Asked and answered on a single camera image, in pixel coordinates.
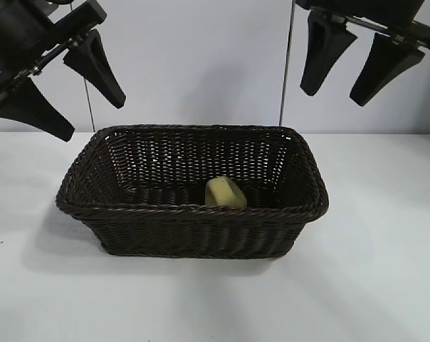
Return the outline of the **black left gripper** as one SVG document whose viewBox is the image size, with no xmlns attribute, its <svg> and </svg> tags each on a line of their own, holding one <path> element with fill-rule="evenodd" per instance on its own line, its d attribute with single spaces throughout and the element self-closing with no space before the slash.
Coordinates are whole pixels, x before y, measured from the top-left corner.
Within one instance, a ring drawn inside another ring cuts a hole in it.
<svg viewBox="0 0 430 342">
<path fill-rule="evenodd" d="M 67 50 L 64 64 L 122 108 L 126 95 L 108 63 L 101 35 L 93 29 L 106 18 L 97 1 L 83 2 L 55 23 L 39 1 L 0 1 L 0 118 L 65 142 L 72 138 L 75 128 L 28 78 Z"/>
</svg>

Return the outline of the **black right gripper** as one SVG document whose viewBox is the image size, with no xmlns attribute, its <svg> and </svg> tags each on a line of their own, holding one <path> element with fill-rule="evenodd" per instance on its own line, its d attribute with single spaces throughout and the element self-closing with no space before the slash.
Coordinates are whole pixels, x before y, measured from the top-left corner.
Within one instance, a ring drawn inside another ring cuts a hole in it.
<svg viewBox="0 0 430 342">
<path fill-rule="evenodd" d="M 365 106 L 388 83 L 425 57 L 424 52 L 404 42 L 430 50 L 430 26 L 414 20 L 423 3 L 420 0 L 297 1 L 301 8 L 312 10 L 308 16 L 308 50 L 301 89 L 314 96 L 340 56 L 357 40 L 347 30 L 345 18 L 378 32 L 350 92 L 356 104 Z M 332 14 L 343 18 L 333 21 Z"/>
</svg>

